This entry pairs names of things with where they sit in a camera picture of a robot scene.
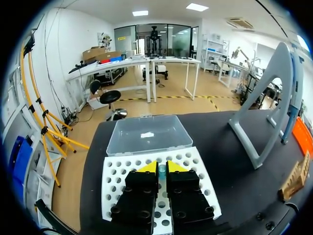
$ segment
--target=black stool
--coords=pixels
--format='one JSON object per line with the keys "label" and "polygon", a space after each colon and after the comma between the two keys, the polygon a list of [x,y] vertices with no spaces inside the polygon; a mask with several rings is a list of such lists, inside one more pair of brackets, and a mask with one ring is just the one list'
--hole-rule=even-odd
{"label": "black stool", "polygon": [[106,121],[116,121],[123,119],[127,116],[126,109],[115,109],[113,103],[121,97],[121,92],[119,91],[109,91],[105,92],[100,96],[101,104],[108,104],[109,109],[112,108],[111,112],[106,114]]}
{"label": "black stool", "polygon": [[[100,88],[101,88],[101,83],[99,80],[94,80],[91,82],[90,86],[90,92],[95,94]],[[121,92],[119,91],[109,91],[105,92],[104,94],[101,94],[101,91],[98,91],[98,94],[100,94],[100,99],[97,98],[97,100],[101,104],[108,104],[109,109],[112,110],[106,115],[106,121],[115,121],[115,120],[120,120],[123,119],[127,116],[127,111],[126,109],[115,109],[113,106],[113,103],[117,101],[121,97]]]}

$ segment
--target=air conditioner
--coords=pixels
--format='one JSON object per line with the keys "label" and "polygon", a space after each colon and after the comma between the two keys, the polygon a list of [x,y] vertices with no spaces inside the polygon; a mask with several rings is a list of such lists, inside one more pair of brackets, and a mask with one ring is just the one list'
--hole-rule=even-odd
{"label": "air conditioner", "polygon": [[248,21],[244,20],[242,17],[227,18],[226,22],[235,28],[253,29],[252,24],[250,24]]}

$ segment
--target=orange object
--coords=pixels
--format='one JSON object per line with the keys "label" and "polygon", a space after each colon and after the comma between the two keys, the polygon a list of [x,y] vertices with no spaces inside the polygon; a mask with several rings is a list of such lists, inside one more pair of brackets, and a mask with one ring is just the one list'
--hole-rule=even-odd
{"label": "orange object", "polygon": [[313,138],[307,129],[306,125],[303,123],[300,117],[297,117],[297,121],[294,125],[292,133],[298,144],[300,145],[303,155],[309,152],[310,157],[313,157]]}

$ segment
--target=white table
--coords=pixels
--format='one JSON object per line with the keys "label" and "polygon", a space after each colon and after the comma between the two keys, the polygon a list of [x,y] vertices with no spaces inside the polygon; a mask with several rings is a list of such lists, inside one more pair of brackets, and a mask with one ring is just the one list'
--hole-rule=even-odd
{"label": "white table", "polygon": [[[222,66],[221,66],[221,68],[220,68],[219,82],[223,83],[223,84],[224,84],[226,87],[228,87],[228,88],[229,88],[229,86],[230,86],[231,79],[233,78],[232,75],[233,75],[233,70],[234,70],[234,68],[240,70],[240,75],[239,75],[239,77],[242,76],[242,72],[243,72],[243,71],[248,71],[248,68],[243,67],[243,66],[240,66],[240,65],[233,64],[233,63],[228,62],[228,61],[220,60],[220,62],[222,63]],[[226,76],[225,76],[225,77],[222,77],[223,64],[226,64],[226,65],[228,65],[228,66],[230,67],[229,76],[228,76],[228,82],[227,82],[227,83],[222,80],[222,78],[225,78],[225,77],[226,77]]]}
{"label": "white table", "polygon": [[[156,63],[187,63],[187,74],[186,74],[186,80],[185,80],[185,91],[191,96],[192,100],[195,99],[195,94],[196,94],[196,87],[197,87],[197,81],[198,81],[198,74],[199,74],[199,66],[201,61],[188,58],[188,59],[180,59],[176,58],[174,56],[166,56],[166,58],[155,58],[151,59],[152,62],[152,92],[153,92],[153,97],[154,101],[157,101],[157,89],[156,89]],[[187,82],[188,82],[188,74],[189,74],[189,64],[196,64],[197,69],[196,69],[196,79],[195,79],[195,84],[194,84],[194,89],[193,93],[191,93],[187,89]]]}
{"label": "white table", "polygon": [[[74,94],[77,94],[77,92],[75,92],[74,88],[77,88],[77,86],[74,86],[74,83],[78,83],[77,85],[81,87],[81,79],[85,79],[87,80],[87,77],[89,75],[93,75],[95,73],[98,72],[103,72],[103,71],[108,71],[108,70],[114,70],[114,69],[120,69],[120,68],[124,68],[124,67],[130,67],[130,66],[137,66],[137,65],[145,65],[146,66],[146,71],[149,71],[149,65],[150,65],[150,59],[149,58],[143,58],[140,60],[132,60],[132,59],[126,59],[123,61],[114,61],[114,62],[109,62],[109,63],[105,63],[105,64],[98,64],[97,62],[87,65],[86,67],[81,68],[80,70],[76,70],[72,73],[70,73],[67,77],[67,88],[70,91],[70,93],[72,94],[72,98],[73,98],[73,102],[76,106],[76,108],[78,109],[78,111],[80,111],[83,106],[84,103],[82,105],[78,104],[77,101],[77,96]],[[115,89],[117,91],[130,91],[130,90],[139,90],[139,89],[146,89],[147,90],[147,101],[148,103],[151,102],[151,92],[150,92],[150,76],[149,73],[147,73],[148,76],[146,76],[146,85],[142,85],[142,86],[131,86],[131,87],[123,87],[123,88],[119,88],[119,89]],[[85,97],[84,97],[84,91],[83,92],[79,92],[79,96],[80,98],[85,101]]]}

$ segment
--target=cardboard box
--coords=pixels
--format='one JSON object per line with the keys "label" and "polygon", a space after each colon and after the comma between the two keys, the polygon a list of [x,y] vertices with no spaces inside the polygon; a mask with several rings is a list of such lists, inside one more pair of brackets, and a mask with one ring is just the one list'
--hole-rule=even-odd
{"label": "cardboard box", "polygon": [[91,48],[83,52],[83,60],[88,61],[94,57],[106,53],[106,49],[103,48]]}
{"label": "cardboard box", "polygon": [[122,56],[122,53],[120,51],[111,51],[97,55],[96,60],[110,60],[111,58],[119,56]]}

